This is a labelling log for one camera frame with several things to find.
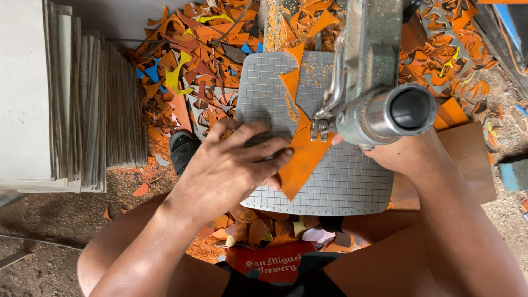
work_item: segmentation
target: dirt floor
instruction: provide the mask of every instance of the dirt floor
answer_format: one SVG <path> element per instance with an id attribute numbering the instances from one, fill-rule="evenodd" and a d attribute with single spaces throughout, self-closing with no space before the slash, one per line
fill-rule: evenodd
<path id="1" fill-rule="evenodd" d="M 475 83 L 476 78 L 489 83 L 491 93 L 471 99 L 486 100 L 488 106 L 483 113 L 473 115 L 473 120 L 483 122 L 488 117 L 493 127 L 502 127 L 497 130 L 499 136 L 496 138 L 496 146 L 488 142 L 494 152 L 493 157 L 500 161 L 507 156 L 526 153 L 528 135 L 522 133 L 509 117 L 514 104 L 525 107 L 526 102 L 519 97 L 499 68 L 479 71 L 469 84 Z M 503 119 L 492 118 L 493 114 L 489 112 L 490 109 L 496 111 L 497 105 L 504 111 Z M 472 106 L 466 108 L 468 114 L 471 109 Z M 498 199 L 483 205 L 483 208 L 509 244 L 528 280 L 528 222 L 521 207 L 521 200 L 526 195 L 504 191 L 497 167 L 493 167 L 492 171 Z M 149 182 L 160 174 L 163 176 L 150 183 L 150 190 L 146 195 L 138 198 L 131 196 L 143 182 Z M 110 218 L 116 218 L 123 214 L 122 209 L 132 209 L 157 194 L 169 191 L 176 179 L 171 166 L 162 167 L 155 161 L 143 170 L 109 169 L 106 194 L 31 194 L 19 202 L 0 208 L 0 232 L 82 247 L 109 222 L 103 217 L 107 207 Z M 0 270 L 0 297 L 82 296 L 76 276 L 79 251 L 0 237 L 0 258 L 24 247 L 30 248 L 33 254 Z"/>

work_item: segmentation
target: black sandal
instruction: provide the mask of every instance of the black sandal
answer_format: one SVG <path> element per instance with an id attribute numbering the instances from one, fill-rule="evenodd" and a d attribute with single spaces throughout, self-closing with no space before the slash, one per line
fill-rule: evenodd
<path id="1" fill-rule="evenodd" d="M 202 144 L 200 140 L 194 138 L 187 131 L 177 131 L 168 140 L 172 165 L 178 175 L 182 175 L 200 144 Z"/>

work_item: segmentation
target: hand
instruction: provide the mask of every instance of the hand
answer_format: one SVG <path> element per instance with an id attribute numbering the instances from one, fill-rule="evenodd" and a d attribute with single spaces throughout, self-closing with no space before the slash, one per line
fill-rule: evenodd
<path id="1" fill-rule="evenodd" d="M 332 138 L 332 145 L 343 141 L 343 137 L 336 134 Z M 378 145 L 363 153 L 384 168 L 400 172 L 409 178 L 453 163 L 432 128 L 420 135 L 404 136 L 394 143 Z"/>
<path id="2" fill-rule="evenodd" d="M 226 130 L 235 129 L 229 138 L 221 140 Z M 288 163 L 293 150 L 289 148 L 271 160 L 262 160 L 288 146 L 291 139 L 275 137 L 243 147 L 249 138 L 267 130 L 263 122 L 242 126 L 228 118 L 217 122 L 166 201 L 173 202 L 173 209 L 179 213 L 205 225 L 247 198 L 256 187 L 268 185 L 279 191 L 280 183 L 274 175 Z"/>

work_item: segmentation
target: grid pattern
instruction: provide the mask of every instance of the grid pattern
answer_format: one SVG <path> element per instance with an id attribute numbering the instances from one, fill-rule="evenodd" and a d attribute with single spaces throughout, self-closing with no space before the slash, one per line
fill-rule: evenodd
<path id="1" fill-rule="evenodd" d="M 333 60 L 333 53 L 303 55 L 296 103 L 308 116 L 322 105 L 325 88 L 332 78 Z M 284 52 L 251 54 L 246 58 L 236 118 L 244 123 L 260 120 L 272 127 L 270 132 L 251 139 L 248 145 L 295 133 L 297 123 L 288 115 L 286 88 L 280 75 L 296 67 L 295 59 Z M 365 156 L 356 145 L 342 143 L 328 150 L 292 202 L 282 192 L 264 186 L 241 204 L 302 215 L 373 214 L 387 208 L 393 179 L 392 171 Z"/>

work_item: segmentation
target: metal clamp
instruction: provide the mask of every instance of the metal clamp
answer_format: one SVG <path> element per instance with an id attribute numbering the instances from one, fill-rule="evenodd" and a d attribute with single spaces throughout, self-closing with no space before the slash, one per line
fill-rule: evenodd
<path id="1" fill-rule="evenodd" d="M 332 72 L 332 81 L 326 88 L 323 98 L 323 106 L 312 117 L 310 127 L 310 140 L 317 141 L 320 135 L 320 141 L 326 142 L 328 132 L 336 132 L 335 115 L 331 112 L 332 108 L 337 106 L 343 95 L 345 67 L 343 60 L 345 57 L 345 32 L 342 30 L 335 40 L 334 69 Z"/>

